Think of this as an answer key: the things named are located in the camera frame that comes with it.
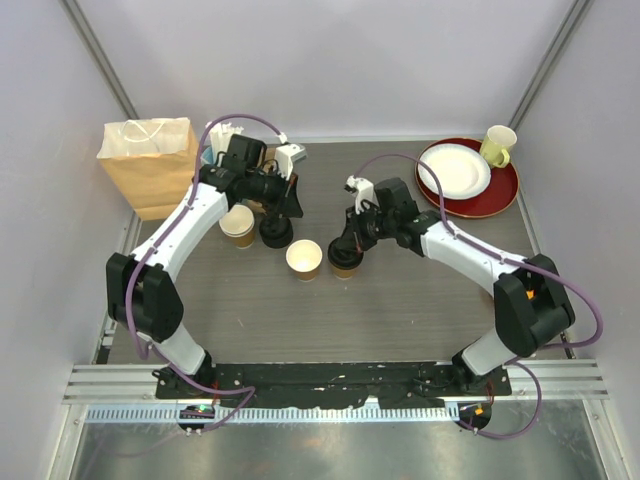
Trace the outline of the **black coffee cup lid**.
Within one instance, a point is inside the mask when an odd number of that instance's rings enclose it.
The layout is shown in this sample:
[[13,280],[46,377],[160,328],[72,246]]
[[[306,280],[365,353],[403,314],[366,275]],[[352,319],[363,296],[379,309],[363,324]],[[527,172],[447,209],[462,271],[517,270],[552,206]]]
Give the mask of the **black coffee cup lid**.
[[362,252],[343,250],[331,246],[328,250],[328,259],[333,267],[341,270],[353,270],[357,268],[364,258]]

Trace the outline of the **brown paper cup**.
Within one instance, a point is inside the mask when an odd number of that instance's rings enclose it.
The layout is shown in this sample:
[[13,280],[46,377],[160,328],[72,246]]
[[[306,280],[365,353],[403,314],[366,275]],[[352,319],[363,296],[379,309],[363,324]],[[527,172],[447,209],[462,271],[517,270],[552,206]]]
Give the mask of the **brown paper cup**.
[[317,277],[323,260],[323,252],[316,242],[301,239],[288,247],[285,259],[296,278],[308,282]]
[[352,278],[358,271],[359,264],[355,265],[336,265],[330,264],[333,275],[340,280],[348,280]]

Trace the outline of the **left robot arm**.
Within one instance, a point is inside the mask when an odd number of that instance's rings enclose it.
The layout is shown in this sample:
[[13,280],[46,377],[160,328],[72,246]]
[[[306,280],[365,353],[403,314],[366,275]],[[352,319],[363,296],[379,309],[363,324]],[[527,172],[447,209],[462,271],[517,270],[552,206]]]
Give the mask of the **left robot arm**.
[[295,163],[306,150],[285,142],[267,159],[264,142],[231,136],[228,147],[196,169],[184,199],[163,224],[131,254],[113,254],[106,264],[107,306],[111,319],[126,327],[143,352],[155,350],[178,378],[179,388],[200,399],[215,391],[210,353],[189,334],[175,281],[204,235],[247,202],[260,204],[260,223],[247,219],[235,236],[258,230],[272,249],[293,240],[292,221],[303,215],[297,195]]

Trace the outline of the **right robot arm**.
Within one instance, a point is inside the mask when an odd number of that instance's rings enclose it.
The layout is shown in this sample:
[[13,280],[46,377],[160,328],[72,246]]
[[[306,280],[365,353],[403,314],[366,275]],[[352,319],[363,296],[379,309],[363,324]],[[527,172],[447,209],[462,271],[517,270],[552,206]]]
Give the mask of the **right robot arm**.
[[366,251],[393,239],[464,275],[493,298],[493,327],[452,358],[451,381],[460,393],[477,393],[497,368],[531,356],[573,325],[574,310],[549,257],[501,251],[466,235],[439,212],[420,211],[399,178],[373,184],[351,176],[345,189],[354,204],[345,211],[343,232],[328,247],[336,275],[351,277]]

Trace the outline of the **stack of black lids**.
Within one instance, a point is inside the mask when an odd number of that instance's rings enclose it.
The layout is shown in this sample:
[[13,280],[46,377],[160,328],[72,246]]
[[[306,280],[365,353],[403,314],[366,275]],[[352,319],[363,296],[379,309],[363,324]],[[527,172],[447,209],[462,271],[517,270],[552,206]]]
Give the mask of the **stack of black lids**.
[[287,247],[293,240],[293,225],[286,217],[264,217],[259,225],[263,243],[272,249]]

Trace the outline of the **cardboard cup carrier stack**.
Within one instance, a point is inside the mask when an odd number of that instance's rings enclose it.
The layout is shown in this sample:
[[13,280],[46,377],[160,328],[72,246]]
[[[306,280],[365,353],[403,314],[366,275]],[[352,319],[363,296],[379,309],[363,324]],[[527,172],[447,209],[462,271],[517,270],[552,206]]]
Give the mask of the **cardboard cup carrier stack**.
[[260,157],[256,167],[248,170],[250,207],[257,212],[269,212],[281,193],[281,181],[278,164],[274,159],[275,146],[268,147]]

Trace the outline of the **stack of paper cups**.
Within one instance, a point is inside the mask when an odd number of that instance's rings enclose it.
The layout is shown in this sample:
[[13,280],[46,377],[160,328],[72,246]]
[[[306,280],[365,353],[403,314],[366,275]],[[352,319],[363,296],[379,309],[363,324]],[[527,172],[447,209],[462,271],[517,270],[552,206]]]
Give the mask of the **stack of paper cups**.
[[255,240],[253,211],[241,204],[234,205],[219,221],[221,231],[239,249],[249,248]]

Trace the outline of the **light blue straw holder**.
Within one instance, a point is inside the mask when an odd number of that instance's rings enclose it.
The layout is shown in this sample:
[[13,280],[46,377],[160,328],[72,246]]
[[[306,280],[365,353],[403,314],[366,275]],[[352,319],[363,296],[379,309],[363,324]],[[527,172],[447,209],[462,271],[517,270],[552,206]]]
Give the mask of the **light blue straw holder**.
[[200,156],[201,171],[211,172],[218,168],[218,151],[211,145],[207,146]]

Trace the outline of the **white paper plate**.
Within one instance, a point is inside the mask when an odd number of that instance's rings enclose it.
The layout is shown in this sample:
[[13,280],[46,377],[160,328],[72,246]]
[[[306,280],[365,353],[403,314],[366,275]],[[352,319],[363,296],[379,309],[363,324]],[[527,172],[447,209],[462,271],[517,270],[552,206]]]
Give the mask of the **white paper plate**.
[[437,193],[433,176],[423,167],[427,165],[436,175],[443,196],[451,200],[466,200],[483,193],[490,184],[488,163],[475,150],[458,144],[440,144],[428,148],[420,157],[418,176],[424,185]]

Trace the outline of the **brown paper bag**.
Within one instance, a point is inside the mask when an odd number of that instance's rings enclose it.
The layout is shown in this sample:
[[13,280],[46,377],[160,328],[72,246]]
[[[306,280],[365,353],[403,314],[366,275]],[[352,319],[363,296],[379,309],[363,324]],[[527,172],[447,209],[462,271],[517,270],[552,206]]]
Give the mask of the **brown paper bag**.
[[97,159],[143,221],[167,218],[191,184],[198,140],[187,117],[104,125]]

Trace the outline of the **pale yellow mug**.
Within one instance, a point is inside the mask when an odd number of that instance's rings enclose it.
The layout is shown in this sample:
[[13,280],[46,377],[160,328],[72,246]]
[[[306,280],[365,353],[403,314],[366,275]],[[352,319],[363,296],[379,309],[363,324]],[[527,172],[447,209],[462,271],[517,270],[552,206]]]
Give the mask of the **pale yellow mug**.
[[506,168],[511,161],[511,149],[518,137],[514,130],[504,125],[491,126],[480,147],[480,155],[491,168]]

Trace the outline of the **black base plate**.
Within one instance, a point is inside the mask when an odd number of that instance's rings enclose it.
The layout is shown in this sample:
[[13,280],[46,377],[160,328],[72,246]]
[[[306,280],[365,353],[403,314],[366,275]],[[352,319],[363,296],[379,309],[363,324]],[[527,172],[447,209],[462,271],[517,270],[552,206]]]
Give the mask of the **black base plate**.
[[496,368],[483,377],[436,362],[219,363],[204,385],[255,389],[249,408],[342,410],[374,397],[383,409],[441,406],[445,397],[509,396],[508,373]]

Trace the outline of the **aluminium frame rail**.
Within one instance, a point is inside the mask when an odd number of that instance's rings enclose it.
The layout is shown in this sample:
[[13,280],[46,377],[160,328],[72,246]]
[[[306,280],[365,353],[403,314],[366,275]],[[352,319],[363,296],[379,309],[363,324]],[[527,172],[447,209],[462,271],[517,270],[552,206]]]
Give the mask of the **aluminium frame rail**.
[[427,422],[486,415],[500,401],[606,400],[593,360],[533,360],[455,385],[446,363],[218,364],[208,392],[162,365],[78,365],[64,403],[98,423]]

